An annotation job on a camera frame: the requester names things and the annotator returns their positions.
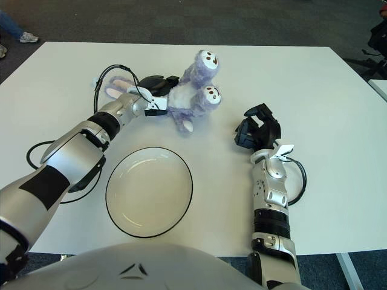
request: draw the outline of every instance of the white plate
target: white plate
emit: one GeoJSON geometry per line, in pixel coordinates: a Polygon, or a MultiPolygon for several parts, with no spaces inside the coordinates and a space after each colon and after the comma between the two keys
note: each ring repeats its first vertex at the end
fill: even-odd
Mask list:
{"type": "Polygon", "coordinates": [[[150,147],[131,153],[114,169],[106,187],[106,206],[123,232],[155,237],[181,220],[192,189],[184,160],[170,150],[150,147]]]}

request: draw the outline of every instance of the black cable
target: black cable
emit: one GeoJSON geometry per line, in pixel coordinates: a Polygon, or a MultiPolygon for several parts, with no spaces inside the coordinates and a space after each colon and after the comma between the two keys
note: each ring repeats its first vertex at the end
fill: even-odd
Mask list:
{"type": "Polygon", "coordinates": [[[134,81],[134,85],[137,89],[137,92],[138,94],[141,96],[141,98],[143,98],[144,100],[146,100],[148,103],[150,103],[149,100],[147,100],[143,95],[142,93],[140,92],[140,90],[138,89],[138,77],[134,74],[134,72],[132,72],[132,70],[124,65],[111,65],[111,66],[108,66],[107,68],[105,68],[105,70],[101,73],[100,77],[98,78],[98,81],[97,81],[97,85],[96,85],[96,88],[94,89],[94,105],[93,105],[93,111],[94,111],[94,114],[98,111],[98,97],[99,97],[99,91],[101,89],[101,86],[102,86],[102,82],[103,82],[103,78],[106,76],[106,74],[111,71],[112,69],[114,68],[120,68],[120,69],[123,69],[124,71],[127,71],[129,73],[132,74],[132,77],[133,77],[133,81],[134,81]]]}
{"type": "Polygon", "coordinates": [[[38,167],[32,163],[31,161],[31,158],[30,158],[30,155],[32,153],[32,151],[35,150],[35,148],[41,146],[41,145],[46,145],[46,144],[52,144],[54,143],[54,140],[53,141],[44,141],[44,142],[40,142],[40,143],[37,143],[35,144],[34,146],[32,146],[28,151],[27,151],[27,156],[26,156],[26,159],[27,159],[27,163],[34,169],[37,169],[38,167]]]}
{"type": "Polygon", "coordinates": [[[286,159],[288,159],[288,160],[286,160],[286,161],[282,160],[282,162],[294,162],[298,166],[299,170],[301,171],[301,175],[302,175],[302,188],[301,188],[300,193],[296,196],[296,198],[294,198],[288,202],[288,205],[293,205],[293,204],[297,203],[297,201],[299,201],[301,199],[301,197],[304,195],[305,189],[307,187],[307,173],[305,171],[305,168],[301,164],[301,162],[294,160],[290,157],[284,156],[284,155],[283,155],[283,157],[286,157],[286,159]]]}
{"type": "Polygon", "coordinates": [[[102,173],[102,168],[101,168],[101,170],[99,170],[99,175],[98,175],[98,178],[97,178],[96,183],[94,183],[93,187],[91,187],[90,190],[89,190],[88,192],[86,192],[84,195],[82,195],[82,196],[79,197],[79,198],[72,199],[72,200],[70,200],[70,201],[62,201],[60,204],[70,204],[70,203],[72,203],[72,202],[74,202],[74,201],[78,201],[78,200],[84,198],[86,195],[88,195],[89,193],[91,193],[92,190],[96,187],[97,183],[99,182],[99,178],[101,177],[101,173],[102,173]]]}
{"type": "MultiPolygon", "coordinates": [[[[30,156],[31,156],[32,151],[34,151],[35,148],[37,148],[37,147],[39,147],[39,146],[41,146],[41,145],[52,144],[52,143],[54,143],[54,140],[53,140],[53,141],[44,141],[44,142],[40,142],[40,143],[37,143],[37,144],[35,144],[34,146],[32,146],[32,147],[27,151],[27,156],[26,156],[27,163],[28,163],[32,168],[37,169],[38,167],[37,167],[35,164],[33,164],[32,161],[31,161],[31,157],[30,157],[30,156]]],[[[102,173],[102,169],[99,171],[99,176],[98,176],[98,178],[97,178],[96,183],[91,187],[91,189],[90,189],[88,192],[86,192],[84,195],[82,195],[82,196],[79,197],[79,198],[76,198],[76,199],[73,199],[73,200],[70,200],[70,201],[63,201],[63,202],[61,202],[60,204],[70,204],[70,203],[72,203],[72,202],[74,202],[74,201],[78,201],[78,200],[84,198],[86,195],[88,195],[89,193],[91,193],[92,190],[96,187],[97,183],[99,182],[99,179],[100,179],[100,177],[101,177],[101,173],[102,173]]]]}

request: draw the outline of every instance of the purple stuffed animal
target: purple stuffed animal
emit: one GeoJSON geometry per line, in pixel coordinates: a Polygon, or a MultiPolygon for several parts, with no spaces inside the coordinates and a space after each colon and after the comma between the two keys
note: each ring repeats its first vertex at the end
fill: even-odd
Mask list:
{"type": "MultiPolygon", "coordinates": [[[[221,102],[219,90],[213,86],[212,79],[219,70],[219,60],[210,51],[201,50],[195,61],[171,89],[168,97],[168,112],[173,116],[180,131],[192,132],[192,117],[200,117],[216,109],[221,102]]],[[[123,77],[113,77],[105,91],[117,98],[133,86],[133,82],[123,77]]]]}

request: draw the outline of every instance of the black chair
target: black chair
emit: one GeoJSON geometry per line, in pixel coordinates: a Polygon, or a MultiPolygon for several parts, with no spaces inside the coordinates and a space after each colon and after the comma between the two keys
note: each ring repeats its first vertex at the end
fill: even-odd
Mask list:
{"type": "Polygon", "coordinates": [[[368,46],[379,51],[380,54],[384,57],[380,62],[376,62],[373,59],[367,60],[356,60],[356,59],[344,59],[344,61],[349,63],[354,63],[356,65],[361,65],[368,70],[361,73],[360,76],[363,77],[366,81],[371,79],[375,74],[381,75],[385,80],[387,79],[387,20],[384,20],[379,25],[375,26],[371,30],[372,36],[368,42],[368,46]]]}

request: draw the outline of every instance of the white table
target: white table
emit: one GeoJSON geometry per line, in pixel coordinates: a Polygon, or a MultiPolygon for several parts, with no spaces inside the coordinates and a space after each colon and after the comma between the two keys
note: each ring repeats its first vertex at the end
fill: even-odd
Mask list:
{"type": "MultiPolygon", "coordinates": [[[[61,136],[92,114],[90,83],[108,65],[125,64],[139,78],[181,76],[202,48],[220,59],[215,84],[221,106],[195,119],[188,138],[170,118],[134,120],[106,151],[95,191],[61,205],[32,250],[77,254],[138,240],[111,222],[106,183],[124,156],[161,146],[185,159],[194,191],[183,220],[154,240],[245,256],[253,217],[251,152],[235,145],[233,131],[247,109],[263,102],[279,120],[282,138],[295,145],[291,156],[308,173],[304,197],[290,207],[297,253],[386,248],[387,104],[329,48],[46,42],[0,86],[0,188],[31,172],[25,162],[31,145],[61,136]]],[[[106,79],[114,74],[124,72],[112,71],[106,79]]],[[[101,96],[100,104],[108,101],[101,96]]],[[[287,187],[291,196],[300,189],[296,169],[288,167],[287,187]]]]}
{"type": "Polygon", "coordinates": [[[369,80],[368,83],[387,102],[387,80],[369,80]]]}

